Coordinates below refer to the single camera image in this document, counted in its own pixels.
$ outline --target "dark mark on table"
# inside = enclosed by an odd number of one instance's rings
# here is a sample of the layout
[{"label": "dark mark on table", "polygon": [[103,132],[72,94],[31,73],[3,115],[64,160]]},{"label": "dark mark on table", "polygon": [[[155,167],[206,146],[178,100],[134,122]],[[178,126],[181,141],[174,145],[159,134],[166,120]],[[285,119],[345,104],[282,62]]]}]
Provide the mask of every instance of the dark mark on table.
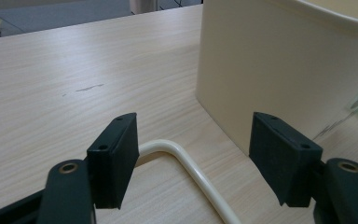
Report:
[{"label": "dark mark on table", "polygon": [[95,86],[92,86],[92,87],[87,87],[87,88],[85,88],[85,89],[81,89],[81,90],[78,90],[78,91],[89,91],[89,90],[91,90],[91,89],[94,88],[94,87],[101,87],[101,86],[103,86],[103,84],[95,85]]}]

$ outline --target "floor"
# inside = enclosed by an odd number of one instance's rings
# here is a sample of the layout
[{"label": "floor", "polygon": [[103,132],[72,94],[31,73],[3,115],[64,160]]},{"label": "floor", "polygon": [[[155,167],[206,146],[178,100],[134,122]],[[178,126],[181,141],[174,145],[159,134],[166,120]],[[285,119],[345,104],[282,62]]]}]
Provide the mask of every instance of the floor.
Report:
[{"label": "floor", "polygon": [[[158,0],[158,10],[188,7],[200,0]],[[91,21],[131,16],[129,0],[79,0],[37,7],[0,9],[0,36],[18,35]]]}]

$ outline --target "curved white tube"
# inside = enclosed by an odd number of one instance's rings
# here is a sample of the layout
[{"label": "curved white tube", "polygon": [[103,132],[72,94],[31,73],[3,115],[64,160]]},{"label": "curved white tube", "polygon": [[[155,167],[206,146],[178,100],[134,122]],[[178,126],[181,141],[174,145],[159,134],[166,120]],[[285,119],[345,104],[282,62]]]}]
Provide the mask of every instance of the curved white tube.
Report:
[{"label": "curved white tube", "polygon": [[139,146],[140,157],[153,152],[168,152],[186,168],[198,186],[202,189],[214,209],[225,223],[241,223],[225,199],[214,188],[213,184],[202,172],[199,166],[190,158],[187,152],[178,144],[168,140],[154,140]]}]

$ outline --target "light wood grain surface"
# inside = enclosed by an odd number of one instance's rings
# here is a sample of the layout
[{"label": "light wood grain surface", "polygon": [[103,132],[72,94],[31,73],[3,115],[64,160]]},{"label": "light wood grain surface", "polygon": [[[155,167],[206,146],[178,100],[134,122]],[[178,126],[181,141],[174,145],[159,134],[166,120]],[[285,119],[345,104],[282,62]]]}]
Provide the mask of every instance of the light wood grain surface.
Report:
[{"label": "light wood grain surface", "polygon": [[[243,223],[313,223],[280,207],[257,169],[195,98],[202,6],[0,38],[0,208],[44,187],[60,161],[83,159],[116,116],[138,113],[140,144],[182,145]],[[358,161],[358,116],[322,143],[324,160]],[[99,223],[221,223],[175,158],[133,173],[121,210]]]}]

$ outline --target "cream plastic bin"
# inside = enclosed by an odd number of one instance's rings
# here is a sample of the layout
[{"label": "cream plastic bin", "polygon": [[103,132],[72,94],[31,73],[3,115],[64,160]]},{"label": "cream plastic bin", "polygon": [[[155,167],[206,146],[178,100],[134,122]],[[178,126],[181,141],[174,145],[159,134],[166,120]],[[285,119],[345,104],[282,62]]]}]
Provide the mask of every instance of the cream plastic bin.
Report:
[{"label": "cream plastic bin", "polygon": [[254,111],[312,139],[356,93],[358,1],[205,1],[197,97],[246,154]]}]

